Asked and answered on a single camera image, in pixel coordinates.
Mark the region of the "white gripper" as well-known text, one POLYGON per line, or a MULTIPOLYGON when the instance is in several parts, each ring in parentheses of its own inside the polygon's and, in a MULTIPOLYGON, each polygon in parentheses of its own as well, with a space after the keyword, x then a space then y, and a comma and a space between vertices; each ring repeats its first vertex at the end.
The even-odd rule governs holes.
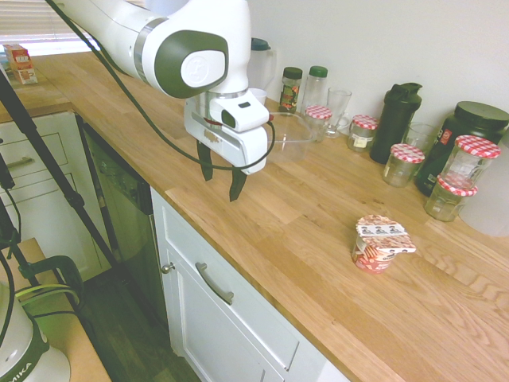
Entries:
POLYGON ((197 95, 185 100, 185 129, 196 138, 196 149, 205 181, 213 177, 211 151, 231 163, 230 202, 236 201, 247 174, 263 169, 268 137, 262 126, 270 113, 254 95, 215 98, 197 95))

